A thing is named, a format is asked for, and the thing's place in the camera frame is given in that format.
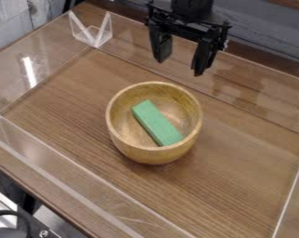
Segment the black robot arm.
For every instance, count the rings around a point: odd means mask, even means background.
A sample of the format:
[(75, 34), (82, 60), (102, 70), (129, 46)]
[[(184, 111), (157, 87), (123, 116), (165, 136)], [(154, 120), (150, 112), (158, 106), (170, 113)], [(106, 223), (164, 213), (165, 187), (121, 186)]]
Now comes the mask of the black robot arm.
[(197, 44), (190, 69), (196, 76), (212, 66), (226, 48), (229, 20), (213, 14), (214, 0), (149, 0), (145, 25), (154, 59), (162, 63), (172, 54), (172, 36)]

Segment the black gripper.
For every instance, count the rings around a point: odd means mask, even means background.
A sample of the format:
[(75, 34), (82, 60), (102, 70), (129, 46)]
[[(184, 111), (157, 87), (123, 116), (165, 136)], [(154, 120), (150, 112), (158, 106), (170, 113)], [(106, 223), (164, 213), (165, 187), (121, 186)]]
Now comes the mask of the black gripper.
[(217, 43), (204, 36), (209, 35), (221, 44), (226, 41), (232, 28), (213, 12), (214, 0), (149, 0), (146, 25), (153, 57), (162, 63), (172, 53), (172, 35), (198, 42), (190, 63), (196, 76), (212, 66), (217, 54)]

